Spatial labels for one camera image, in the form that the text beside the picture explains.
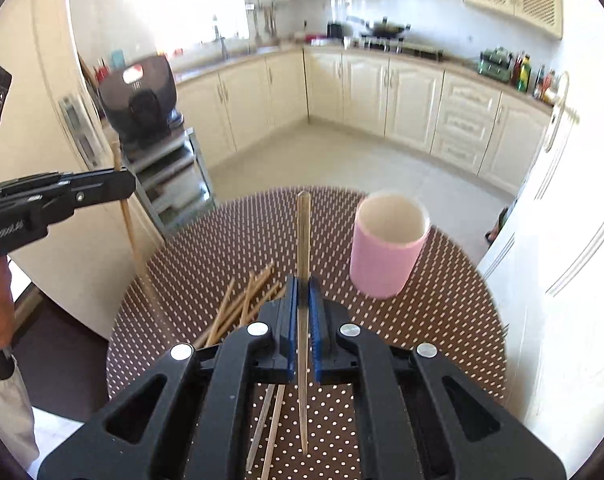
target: pile of chopsticks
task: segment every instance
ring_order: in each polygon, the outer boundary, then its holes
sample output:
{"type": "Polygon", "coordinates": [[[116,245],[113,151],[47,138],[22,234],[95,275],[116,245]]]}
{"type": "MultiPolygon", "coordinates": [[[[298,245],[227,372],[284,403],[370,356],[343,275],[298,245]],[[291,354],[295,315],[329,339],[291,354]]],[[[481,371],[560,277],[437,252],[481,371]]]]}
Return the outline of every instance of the pile of chopsticks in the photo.
{"type": "Polygon", "coordinates": [[[264,303],[284,296],[285,288],[281,282],[276,282],[266,290],[258,303],[251,307],[251,302],[271,276],[273,266],[274,264],[271,262],[257,276],[250,272],[246,288],[233,301],[231,301],[231,295],[235,287],[235,279],[231,279],[213,323],[195,339],[194,348],[200,349],[218,343],[236,322],[239,321],[240,326],[249,324],[258,315],[264,303]]]}

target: faucet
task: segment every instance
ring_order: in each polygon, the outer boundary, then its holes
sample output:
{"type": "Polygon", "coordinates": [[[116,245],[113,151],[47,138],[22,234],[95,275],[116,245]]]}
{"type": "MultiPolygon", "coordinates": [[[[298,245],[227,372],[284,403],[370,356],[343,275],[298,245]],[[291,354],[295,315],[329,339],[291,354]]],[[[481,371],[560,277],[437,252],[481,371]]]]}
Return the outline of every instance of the faucet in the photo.
{"type": "Polygon", "coordinates": [[[220,31],[217,28],[217,24],[215,24],[215,41],[220,42],[220,47],[222,48],[222,59],[226,61],[228,59],[228,50],[226,49],[226,38],[224,36],[220,36],[220,31]]]}

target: round table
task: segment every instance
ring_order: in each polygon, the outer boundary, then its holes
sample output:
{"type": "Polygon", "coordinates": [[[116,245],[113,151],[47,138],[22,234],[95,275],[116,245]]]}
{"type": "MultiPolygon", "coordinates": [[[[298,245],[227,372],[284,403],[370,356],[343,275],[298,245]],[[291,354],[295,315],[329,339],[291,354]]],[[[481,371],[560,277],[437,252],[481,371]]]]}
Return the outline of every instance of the round table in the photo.
{"type": "MultiPolygon", "coordinates": [[[[195,341],[212,322],[232,277],[237,291],[246,286],[249,270],[259,272],[271,260],[275,270],[267,285],[284,282],[295,272],[295,198],[301,189],[272,189],[227,203],[186,227],[150,260],[151,280],[175,338],[195,341]]],[[[311,270],[319,276],[324,295],[348,306],[354,322],[374,330],[388,344],[412,348],[433,343],[501,400],[506,364],[502,327],[485,283],[462,250],[432,228],[403,291],[389,300],[374,300],[358,292],[349,277],[355,209],[365,194],[332,187],[306,189],[311,193],[311,270]]],[[[146,370],[166,345],[135,280],[109,344],[109,395],[146,370]]],[[[286,389],[271,477],[359,478],[351,387],[309,383],[307,457],[299,445],[295,389],[286,389]]],[[[264,393],[265,386],[258,385],[253,424],[264,393]]],[[[270,424],[267,420],[247,478],[261,475],[270,424]]]]}

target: dark floor mat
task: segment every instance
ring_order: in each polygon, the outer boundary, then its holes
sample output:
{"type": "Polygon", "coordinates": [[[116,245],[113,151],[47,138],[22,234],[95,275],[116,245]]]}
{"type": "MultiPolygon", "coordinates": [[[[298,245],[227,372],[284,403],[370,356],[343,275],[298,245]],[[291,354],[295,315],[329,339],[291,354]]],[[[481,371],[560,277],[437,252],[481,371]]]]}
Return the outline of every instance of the dark floor mat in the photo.
{"type": "Polygon", "coordinates": [[[31,404],[87,421],[108,402],[108,341],[44,297],[13,341],[31,404]]]}

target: person's arm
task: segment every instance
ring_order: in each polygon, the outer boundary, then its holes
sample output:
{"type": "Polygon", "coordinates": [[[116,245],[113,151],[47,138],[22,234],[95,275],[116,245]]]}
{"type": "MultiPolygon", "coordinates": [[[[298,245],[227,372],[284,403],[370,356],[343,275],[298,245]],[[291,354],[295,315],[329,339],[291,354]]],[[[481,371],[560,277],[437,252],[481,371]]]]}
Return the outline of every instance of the person's arm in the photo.
{"type": "MultiPolygon", "coordinates": [[[[9,346],[14,330],[11,271],[7,259],[0,258],[0,349],[9,346]]],[[[33,427],[33,409],[16,366],[10,378],[0,381],[0,439],[24,468],[39,455],[33,427]]]]}

